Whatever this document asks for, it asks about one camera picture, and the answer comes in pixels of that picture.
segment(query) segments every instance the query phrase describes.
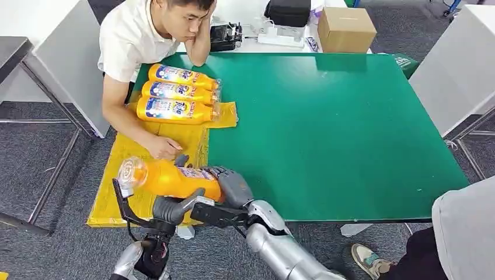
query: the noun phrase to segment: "green trash bin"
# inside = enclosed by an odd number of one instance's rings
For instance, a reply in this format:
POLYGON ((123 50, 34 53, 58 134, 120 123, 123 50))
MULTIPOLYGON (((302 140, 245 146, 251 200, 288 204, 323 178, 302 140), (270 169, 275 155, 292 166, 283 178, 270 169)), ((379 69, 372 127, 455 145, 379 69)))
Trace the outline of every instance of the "green trash bin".
POLYGON ((391 54, 391 56, 394 57, 395 62, 397 62, 397 65, 401 68, 402 72, 409 80, 409 78, 411 78, 413 73, 418 68, 419 62, 401 53, 391 54))

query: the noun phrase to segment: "shoe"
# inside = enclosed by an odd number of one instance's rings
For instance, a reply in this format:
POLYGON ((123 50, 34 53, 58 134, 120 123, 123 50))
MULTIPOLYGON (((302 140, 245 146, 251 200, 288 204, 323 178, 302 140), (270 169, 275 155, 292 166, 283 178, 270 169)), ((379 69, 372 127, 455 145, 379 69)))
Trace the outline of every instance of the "shoe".
POLYGON ((394 265, 391 261, 379 258, 375 252, 361 244, 354 244, 351 247, 351 255, 357 265, 373 280, 377 280, 381 274, 389 271, 391 265, 394 265))

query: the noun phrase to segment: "floor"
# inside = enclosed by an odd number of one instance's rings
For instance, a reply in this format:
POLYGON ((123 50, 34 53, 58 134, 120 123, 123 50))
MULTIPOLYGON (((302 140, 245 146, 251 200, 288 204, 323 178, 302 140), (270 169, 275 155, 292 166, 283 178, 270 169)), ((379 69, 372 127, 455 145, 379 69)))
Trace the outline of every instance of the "floor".
MULTIPOLYGON (((119 1, 90 0, 99 21, 119 1)), ((445 6, 428 0, 363 0, 378 35, 374 52, 405 53, 421 61, 448 26, 445 6)), ((0 118, 60 115, 51 104, 0 104, 0 118)), ((468 119, 463 125, 473 121, 468 119)), ((493 122, 487 130, 495 129, 493 122)), ((0 211, 26 219, 68 143, 70 125, 0 125, 0 211)), ((92 229, 85 225, 106 164, 115 131, 105 139, 82 136, 68 160, 39 225, 54 230, 41 238, 0 224, 0 271, 10 279, 106 279, 121 251, 131 242, 125 229, 92 229)), ((467 141, 487 175, 495 175, 495 139, 467 141)), ((471 182, 477 180, 467 160, 453 151, 471 182)), ((289 223, 296 239, 325 266, 349 279, 369 279, 352 261, 352 243, 364 243, 384 258, 404 254, 409 231, 404 224, 378 224, 351 238, 335 223, 289 223)), ((410 224, 413 230, 428 224, 410 224)), ((170 244, 174 279, 275 279, 233 229, 200 227, 196 237, 170 244)))

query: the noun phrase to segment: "detergent bottle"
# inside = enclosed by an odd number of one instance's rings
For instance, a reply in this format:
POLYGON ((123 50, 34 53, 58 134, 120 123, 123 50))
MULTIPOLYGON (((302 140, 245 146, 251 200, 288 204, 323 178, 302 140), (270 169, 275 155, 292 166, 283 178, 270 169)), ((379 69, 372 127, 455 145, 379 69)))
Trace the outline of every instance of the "detergent bottle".
POLYGON ((211 79, 203 73, 162 64, 153 64, 149 69, 148 75, 151 81, 197 86, 209 91, 219 89, 221 84, 220 80, 211 79))
POLYGON ((214 201, 221 198, 217 179, 209 172, 200 169, 177 167, 170 160, 142 160, 130 157, 122 162, 118 170, 118 183, 121 189, 132 194, 143 188, 156 195, 186 198, 196 189, 204 188, 204 196, 214 201))
POLYGON ((181 85, 178 83, 165 83, 149 80, 142 86, 141 92, 143 96, 196 101, 206 105, 213 105, 220 101, 219 90, 210 92, 202 87, 181 85))
POLYGON ((169 124, 202 124, 216 121, 219 116, 218 104, 208 107, 201 102, 190 102, 168 98, 143 96, 136 108, 138 118, 169 124))

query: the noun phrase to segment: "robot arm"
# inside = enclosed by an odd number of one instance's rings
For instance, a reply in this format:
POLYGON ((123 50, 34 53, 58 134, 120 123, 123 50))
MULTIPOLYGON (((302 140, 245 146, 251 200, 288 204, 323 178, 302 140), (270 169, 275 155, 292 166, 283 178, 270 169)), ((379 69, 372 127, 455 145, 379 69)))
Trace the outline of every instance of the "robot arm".
MULTIPOLYGON (((279 279, 345 280, 338 272, 324 267, 294 239, 283 218, 268 202, 253 200, 251 189, 240 174, 223 167, 207 167, 206 170, 218 179, 226 202, 232 207, 247 209, 246 216, 229 219, 233 225, 245 219, 246 242, 279 279)), ((199 208, 201 204, 194 207, 191 213, 193 219, 218 226, 216 221, 198 213, 199 208)))
POLYGON ((124 203, 127 199, 119 194, 118 182, 114 181, 123 218, 151 228, 153 232, 143 241, 136 241, 124 250, 111 279, 134 280, 134 269, 151 279, 170 279, 166 267, 168 243, 184 213, 192 209, 191 218, 195 220, 219 228, 234 226, 279 279, 345 280, 337 272, 329 271, 295 241, 283 218, 268 202, 253 200, 252 192, 240 174, 223 167, 205 169, 217 178, 225 196, 225 205, 214 205, 213 201, 201 196, 201 189, 183 201, 157 197, 153 207, 154 218, 150 221, 140 220, 135 215, 133 217, 134 213, 128 213, 132 210, 124 203), (246 234, 242 233, 239 226, 245 228, 246 234))

